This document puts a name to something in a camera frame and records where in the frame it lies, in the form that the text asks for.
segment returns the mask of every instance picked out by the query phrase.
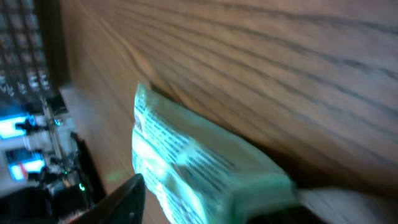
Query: black object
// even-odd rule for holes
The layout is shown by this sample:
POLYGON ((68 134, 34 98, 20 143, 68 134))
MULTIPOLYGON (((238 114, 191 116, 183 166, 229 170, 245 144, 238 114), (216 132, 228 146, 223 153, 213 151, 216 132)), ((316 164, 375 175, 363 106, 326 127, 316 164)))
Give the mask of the black object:
POLYGON ((51 218, 47 205, 48 192, 37 187, 19 190, 0 198, 0 223, 22 223, 31 219, 56 221, 51 218))
POLYGON ((26 135, 30 135, 39 131, 48 131, 49 127, 39 126, 35 122, 32 122, 32 118, 28 117, 23 123, 16 123, 15 129, 24 130, 26 135))
POLYGON ((52 197, 52 215, 66 218, 77 210, 86 210, 88 209, 86 201, 86 194, 80 190, 79 185, 61 190, 52 197))
POLYGON ((144 204, 144 178, 136 174, 72 224, 141 224, 144 204))
POLYGON ((81 176, 84 177, 81 180, 82 184, 88 186, 89 191, 87 194, 92 198, 93 203, 97 204, 100 200, 105 198, 106 193, 102 186, 100 176, 95 169, 94 162, 91 159, 90 152, 85 142, 79 139, 77 133, 70 133, 70 144, 72 151, 75 150, 74 147, 78 151, 78 170, 81 172, 81 176))
POLYGON ((250 219, 247 224, 326 224, 314 215, 309 209, 301 206, 274 212, 268 215, 259 215, 250 219))

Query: packet of cards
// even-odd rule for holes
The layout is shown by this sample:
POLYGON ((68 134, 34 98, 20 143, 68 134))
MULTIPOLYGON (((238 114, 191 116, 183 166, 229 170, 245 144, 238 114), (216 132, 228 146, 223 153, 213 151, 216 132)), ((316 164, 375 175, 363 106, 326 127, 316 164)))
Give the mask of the packet of cards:
POLYGON ((295 185, 240 137, 137 87, 132 164, 170 223, 245 223, 298 205, 295 185))

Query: cyan light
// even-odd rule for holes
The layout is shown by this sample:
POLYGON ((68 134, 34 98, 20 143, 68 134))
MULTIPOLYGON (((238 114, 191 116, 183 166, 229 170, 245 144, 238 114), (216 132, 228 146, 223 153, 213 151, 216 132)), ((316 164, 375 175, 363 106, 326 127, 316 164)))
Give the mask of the cyan light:
POLYGON ((23 123, 25 119, 26 116, 21 116, 0 121, 0 137, 7 139, 25 135, 25 130, 15 128, 16 123, 23 123))
POLYGON ((83 184, 79 184, 79 188, 80 188, 81 191, 85 191, 86 190, 86 188, 83 186, 83 184))
POLYGON ((14 178, 14 180, 23 180, 24 179, 24 174, 22 173, 22 170, 18 165, 12 166, 10 170, 11 170, 11 175, 14 178))
POLYGON ((27 172, 40 173, 44 166, 45 166, 45 163, 43 160, 36 160, 36 161, 30 161, 30 162, 24 163, 24 167, 27 172))

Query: wooden surface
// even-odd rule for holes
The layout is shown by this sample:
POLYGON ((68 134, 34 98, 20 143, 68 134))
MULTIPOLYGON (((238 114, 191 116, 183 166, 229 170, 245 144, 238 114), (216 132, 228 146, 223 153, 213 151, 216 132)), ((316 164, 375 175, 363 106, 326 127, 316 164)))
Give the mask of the wooden surface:
MULTIPOLYGON (((73 82, 63 94, 108 192, 133 174, 140 80, 255 144, 299 187, 398 198, 398 2, 61 5, 73 82)), ((309 197, 315 204, 323 198, 344 222, 355 221, 339 209, 344 200, 316 195, 309 197)), ((165 222, 153 195, 148 198, 146 223, 165 222)))

